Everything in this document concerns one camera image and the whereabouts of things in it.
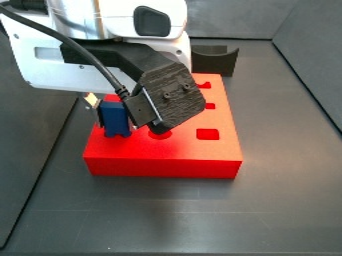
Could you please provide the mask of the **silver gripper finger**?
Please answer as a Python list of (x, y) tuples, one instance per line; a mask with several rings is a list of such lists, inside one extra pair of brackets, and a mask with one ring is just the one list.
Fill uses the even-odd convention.
[(85, 109), (89, 110), (93, 115), (96, 125), (101, 127), (103, 126), (103, 121), (100, 116), (101, 100), (96, 97), (96, 95), (92, 92), (81, 92), (80, 99), (85, 104)]

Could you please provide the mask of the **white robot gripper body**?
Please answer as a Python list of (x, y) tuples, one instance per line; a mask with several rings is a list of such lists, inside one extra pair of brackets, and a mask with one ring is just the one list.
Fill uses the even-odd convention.
[[(9, 11), (77, 43), (140, 43), (191, 65), (185, 0), (4, 0)], [(111, 93), (89, 65), (69, 64), (61, 42), (0, 14), (22, 79), (34, 88)]]

